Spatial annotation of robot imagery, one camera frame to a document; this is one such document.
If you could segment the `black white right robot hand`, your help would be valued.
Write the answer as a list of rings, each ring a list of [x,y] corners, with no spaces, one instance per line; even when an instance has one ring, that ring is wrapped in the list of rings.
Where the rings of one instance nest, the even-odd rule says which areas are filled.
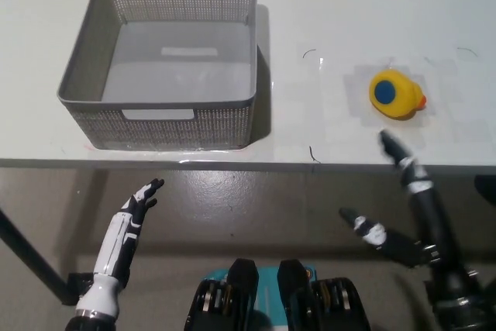
[[[341,208],[339,215],[362,241],[387,259],[408,268],[429,267],[434,302],[480,296],[481,285],[466,269],[460,245],[431,177],[415,156],[386,129],[379,132],[379,139],[408,195],[418,237],[413,239],[387,228],[354,209]]]

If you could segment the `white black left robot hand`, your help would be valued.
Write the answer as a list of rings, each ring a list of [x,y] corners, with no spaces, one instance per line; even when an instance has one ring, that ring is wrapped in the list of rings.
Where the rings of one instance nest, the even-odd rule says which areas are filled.
[[[93,283],[76,305],[76,315],[114,322],[119,316],[119,293],[127,286],[148,209],[164,180],[153,179],[132,194],[112,217],[95,262]]]

